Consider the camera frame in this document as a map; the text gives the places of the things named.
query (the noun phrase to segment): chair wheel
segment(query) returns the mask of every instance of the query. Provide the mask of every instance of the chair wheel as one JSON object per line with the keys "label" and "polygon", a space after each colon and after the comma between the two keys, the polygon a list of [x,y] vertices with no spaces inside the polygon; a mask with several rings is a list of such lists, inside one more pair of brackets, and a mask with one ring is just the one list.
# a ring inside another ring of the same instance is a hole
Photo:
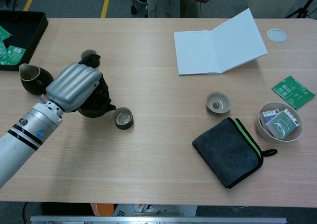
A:
{"label": "chair wheel", "polygon": [[131,6],[131,14],[137,14],[137,9],[135,6]]}

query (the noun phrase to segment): green packaging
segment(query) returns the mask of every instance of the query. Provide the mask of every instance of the green packaging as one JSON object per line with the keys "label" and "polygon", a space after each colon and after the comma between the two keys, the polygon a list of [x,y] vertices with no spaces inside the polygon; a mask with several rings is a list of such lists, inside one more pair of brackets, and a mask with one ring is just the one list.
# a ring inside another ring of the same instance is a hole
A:
{"label": "green packaging", "polygon": [[3,41],[0,39],[0,58],[5,56],[7,54],[5,45],[3,43]]}
{"label": "green packaging", "polygon": [[279,112],[265,125],[275,138],[284,139],[300,124],[292,113],[288,109],[285,109]]}
{"label": "green packaging", "polygon": [[0,39],[5,40],[12,36],[10,33],[8,33],[3,27],[0,26]]}
{"label": "green packaging", "polygon": [[24,52],[25,52],[25,49],[23,48],[9,46],[7,48],[7,54],[0,58],[0,64],[5,64],[5,65],[18,64]]}
{"label": "green packaging", "polygon": [[309,91],[304,85],[302,85],[292,76],[288,76],[282,82],[275,85],[272,90],[295,110],[300,109],[309,100],[315,97],[315,94]]}

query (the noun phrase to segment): open notebook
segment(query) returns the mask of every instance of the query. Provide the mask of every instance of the open notebook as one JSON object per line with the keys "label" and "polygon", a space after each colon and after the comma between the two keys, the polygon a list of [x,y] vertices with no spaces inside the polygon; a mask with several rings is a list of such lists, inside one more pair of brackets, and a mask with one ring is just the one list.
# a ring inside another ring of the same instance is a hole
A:
{"label": "open notebook", "polygon": [[267,54],[249,9],[211,31],[174,32],[178,73],[223,73]]}

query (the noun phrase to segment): orange object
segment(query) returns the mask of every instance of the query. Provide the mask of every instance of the orange object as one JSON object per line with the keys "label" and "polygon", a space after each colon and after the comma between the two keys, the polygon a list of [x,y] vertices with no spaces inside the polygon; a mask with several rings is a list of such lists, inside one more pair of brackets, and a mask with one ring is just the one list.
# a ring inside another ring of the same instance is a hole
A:
{"label": "orange object", "polygon": [[90,205],[95,216],[112,216],[114,213],[113,204],[91,203]]}

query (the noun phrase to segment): gray carpet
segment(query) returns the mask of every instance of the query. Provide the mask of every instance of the gray carpet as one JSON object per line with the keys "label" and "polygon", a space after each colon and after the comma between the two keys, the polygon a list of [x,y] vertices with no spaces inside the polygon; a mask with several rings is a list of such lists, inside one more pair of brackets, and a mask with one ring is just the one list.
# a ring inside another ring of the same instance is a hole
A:
{"label": "gray carpet", "polygon": [[[22,10],[27,0],[17,0],[16,10]],[[214,0],[202,4],[202,15],[205,18],[231,18],[247,8],[249,0]],[[298,0],[290,12],[304,6],[307,0]],[[33,0],[32,11],[44,11],[47,17],[100,17],[104,0]],[[110,0],[107,17],[143,17],[144,7],[136,3],[138,13],[131,15],[131,0]],[[310,11],[317,7],[315,0]],[[172,16],[179,17],[179,0],[172,0]],[[317,19],[317,11],[311,15]],[[0,202],[0,224],[22,224],[24,203]],[[40,203],[29,203],[26,207],[26,218],[40,215]],[[308,208],[269,208],[246,207],[232,208],[219,206],[200,206],[197,216],[211,217],[284,217],[289,224],[312,224],[317,220],[317,209]]]}

